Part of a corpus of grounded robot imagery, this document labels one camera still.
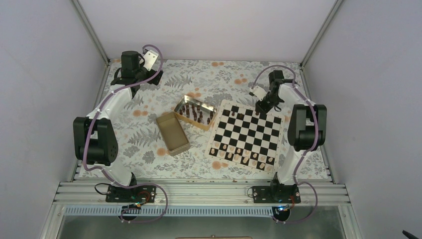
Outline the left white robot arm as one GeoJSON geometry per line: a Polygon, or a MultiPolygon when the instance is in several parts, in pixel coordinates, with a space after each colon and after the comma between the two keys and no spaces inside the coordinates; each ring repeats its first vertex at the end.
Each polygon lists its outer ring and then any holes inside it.
{"type": "Polygon", "coordinates": [[[147,45],[142,52],[124,51],[120,57],[121,66],[115,71],[106,96],[85,117],[73,121],[76,158],[82,161],[87,172],[99,171],[114,186],[127,202],[138,196],[138,187],[133,174],[119,161],[118,143],[113,122],[124,106],[132,101],[141,84],[158,85],[162,77],[162,66],[153,65],[162,57],[160,50],[147,45]]]}

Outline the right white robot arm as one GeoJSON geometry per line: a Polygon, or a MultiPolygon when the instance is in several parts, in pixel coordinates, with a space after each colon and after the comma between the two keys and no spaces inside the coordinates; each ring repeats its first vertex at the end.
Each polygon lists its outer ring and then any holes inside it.
{"type": "Polygon", "coordinates": [[[282,70],[269,73],[269,90],[253,86],[250,94],[258,101],[255,109],[258,113],[267,114],[271,109],[284,103],[291,110],[287,138],[290,145],[282,167],[276,173],[279,184],[270,188],[270,198],[276,202],[283,202],[289,195],[284,185],[299,185],[297,172],[306,155],[323,145],[326,137],[327,108],[311,101],[302,93],[296,84],[296,74],[293,79],[286,79],[282,70]]]}

